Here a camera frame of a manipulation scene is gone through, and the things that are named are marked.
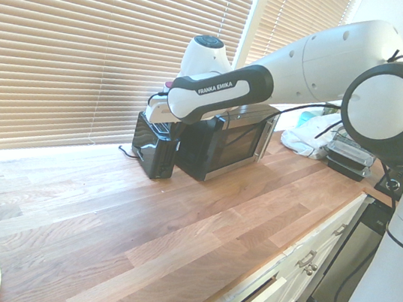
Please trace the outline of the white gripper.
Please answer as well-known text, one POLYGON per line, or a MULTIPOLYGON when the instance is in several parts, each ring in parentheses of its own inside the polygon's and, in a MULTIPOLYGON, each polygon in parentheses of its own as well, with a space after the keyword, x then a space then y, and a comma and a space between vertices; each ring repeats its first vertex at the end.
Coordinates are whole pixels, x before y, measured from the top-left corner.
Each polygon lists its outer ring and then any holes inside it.
POLYGON ((170 111, 166 98, 153 97, 150 98, 145 111, 146 118, 149 122, 169 123, 176 122, 173 128, 172 138, 176 142, 178 149, 179 139, 185 129, 185 124, 180 122, 170 111))

